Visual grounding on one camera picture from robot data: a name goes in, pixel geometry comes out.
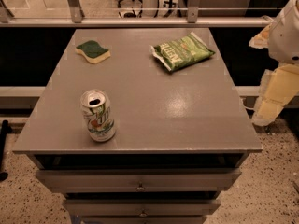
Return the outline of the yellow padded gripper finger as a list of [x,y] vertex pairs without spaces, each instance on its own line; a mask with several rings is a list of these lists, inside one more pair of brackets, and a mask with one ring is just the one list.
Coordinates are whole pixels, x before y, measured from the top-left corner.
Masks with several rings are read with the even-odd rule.
[[270,26],[267,25],[264,27],[260,33],[254,36],[250,42],[249,46],[255,49],[267,49],[268,48],[268,39],[269,39]]
[[254,105],[252,123],[267,126],[272,123],[299,92],[299,65],[281,63],[274,71],[262,75],[259,97]]

